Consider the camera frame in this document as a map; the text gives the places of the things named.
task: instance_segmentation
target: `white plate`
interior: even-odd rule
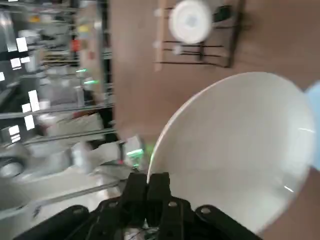
[[[173,196],[211,204],[254,233],[304,183],[315,123],[304,94],[266,72],[230,76],[189,99],[164,127],[152,173],[169,172]]]
[[[186,44],[204,41],[213,26],[210,7],[201,0],[184,0],[170,12],[169,29],[175,39]]]

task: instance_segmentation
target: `blue object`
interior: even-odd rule
[[[320,81],[308,88],[305,93],[315,116],[316,153],[313,166],[320,171]]]

